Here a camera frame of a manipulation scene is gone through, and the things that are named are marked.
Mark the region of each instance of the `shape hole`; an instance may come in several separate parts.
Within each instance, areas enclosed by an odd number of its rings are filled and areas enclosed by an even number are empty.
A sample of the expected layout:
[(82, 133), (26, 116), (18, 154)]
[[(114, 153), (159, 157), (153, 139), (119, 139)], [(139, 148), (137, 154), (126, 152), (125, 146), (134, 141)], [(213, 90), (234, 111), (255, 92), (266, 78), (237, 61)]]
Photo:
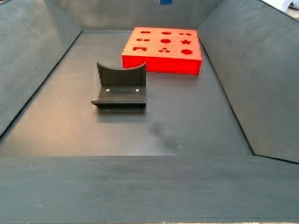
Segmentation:
[(190, 54), (193, 54), (193, 51), (189, 50), (189, 49), (183, 49), (183, 50), (182, 50), (182, 53), (190, 55)]
[(190, 45), (191, 44), (191, 41), (190, 40), (182, 40), (182, 43), (185, 44), (185, 45)]
[(165, 44), (170, 44), (173, 41), (171, 41), (169, 38), (163, 38), (163, 39), (162, 39), (162, 42), (163, 42)]
[(147, 47), (135, 46), (135, 47), (134, 47), (134, 51), (137, 51), (137, 50), (142, 50), (142, 51), (145, 51), (145, 52), (146, 52)]

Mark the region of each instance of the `black bracket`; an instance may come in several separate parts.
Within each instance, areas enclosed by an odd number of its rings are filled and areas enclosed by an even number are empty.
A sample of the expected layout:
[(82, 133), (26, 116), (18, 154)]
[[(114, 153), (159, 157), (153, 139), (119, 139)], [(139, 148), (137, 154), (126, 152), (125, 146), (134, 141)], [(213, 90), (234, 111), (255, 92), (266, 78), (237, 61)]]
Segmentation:
[(114, 69), (98, 63), (101, 90), (98, 107), (146, 107), (146, 63), (129, 69)]

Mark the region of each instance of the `white surface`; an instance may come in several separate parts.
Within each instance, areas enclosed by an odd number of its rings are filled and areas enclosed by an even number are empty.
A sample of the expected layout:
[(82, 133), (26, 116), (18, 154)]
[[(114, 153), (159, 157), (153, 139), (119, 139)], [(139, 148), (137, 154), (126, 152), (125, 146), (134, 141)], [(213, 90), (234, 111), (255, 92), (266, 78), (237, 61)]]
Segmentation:
[(286, 12), (289, 5), (294, 0), (263, 0), (266, 3), (271, 4), (281, 11)]

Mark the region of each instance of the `gray plastic surface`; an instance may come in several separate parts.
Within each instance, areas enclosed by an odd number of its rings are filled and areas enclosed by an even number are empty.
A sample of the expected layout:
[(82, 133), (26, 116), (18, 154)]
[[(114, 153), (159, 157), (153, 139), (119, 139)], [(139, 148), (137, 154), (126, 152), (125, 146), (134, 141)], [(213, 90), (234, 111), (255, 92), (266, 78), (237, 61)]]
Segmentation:
[(251, 155), (205, 54), (199, 76), (147, 73), (146, 112), (101, 113), (90, 103), (97, 63), (122, 68), (130, 34), (83, 32), (7, 132), (0, 156)]
[(3, 223), (299, 221), (299, 166), (262, 157), (0, 157), (0, 179)]
[(258, 0), (226, 0), (201, 40), (258, 155), (299, 162), (299, 23)]
[(54, 0), (86, 30), (134, 30), (137, 26), (195, 29), (222, 0)]
[(0, 136), (82, 29), (53, 1), (0, 7)]

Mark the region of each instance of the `bin floor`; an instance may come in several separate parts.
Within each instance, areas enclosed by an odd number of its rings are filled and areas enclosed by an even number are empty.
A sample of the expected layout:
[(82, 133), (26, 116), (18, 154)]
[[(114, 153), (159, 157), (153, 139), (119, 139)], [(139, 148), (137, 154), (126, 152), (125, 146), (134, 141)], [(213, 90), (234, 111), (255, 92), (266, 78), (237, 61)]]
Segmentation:
[(131, 31), (86, 31), (7, 131), (0, 156), (251, 155), (206, 54), (199, 76), (147, 73), (147, 108), (101, 111), (97, 63)]
[(81, 35), (7, 131), (0, 222), (298, 222), (299, 166), (251, 155), (206, 55), (147, 75), (146, 112), (90, 103), (129, 36)]

